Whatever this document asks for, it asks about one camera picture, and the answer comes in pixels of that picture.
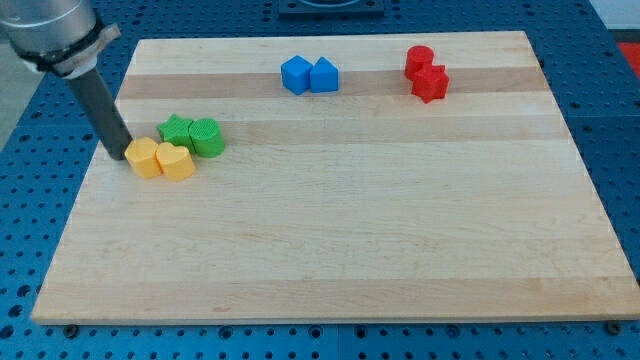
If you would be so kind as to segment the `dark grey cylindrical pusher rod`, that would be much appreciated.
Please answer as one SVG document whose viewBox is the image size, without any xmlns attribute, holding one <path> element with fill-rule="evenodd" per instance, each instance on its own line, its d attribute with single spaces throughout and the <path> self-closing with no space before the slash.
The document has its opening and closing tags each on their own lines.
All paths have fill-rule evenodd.
<svg viewBox="0 0 640 360">
<path fill-rule="evenodd" d="M 100 72 L 91 69 L 67 84 L 110 158 L 124 160 L 132 136 Z"/>
</svg>

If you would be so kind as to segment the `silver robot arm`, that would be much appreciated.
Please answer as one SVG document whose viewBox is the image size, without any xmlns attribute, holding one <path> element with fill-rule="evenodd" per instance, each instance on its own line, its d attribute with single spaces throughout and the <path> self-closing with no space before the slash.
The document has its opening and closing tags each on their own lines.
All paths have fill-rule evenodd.
<svg viewBox="0 0 640 360">
<path fill-rule="evenodd" d="M 67 82 L 106 152 L 123 160 L 132 136 L 97 68 L 119 27 L 90 0 L 1 0 L 1 30 L 29 69 Z"/>
</svg>

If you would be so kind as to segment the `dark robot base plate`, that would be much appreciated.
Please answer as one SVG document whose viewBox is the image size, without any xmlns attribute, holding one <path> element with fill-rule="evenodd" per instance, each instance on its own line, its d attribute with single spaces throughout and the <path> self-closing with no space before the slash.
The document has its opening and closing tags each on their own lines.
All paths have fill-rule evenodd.
<svg viewBox="0 0 640 360">
<path fill-rule="evenodd" d="M 384 0 L 278 0 L 280 17 L 298 15 L 383 15 Z"/>
</svg>

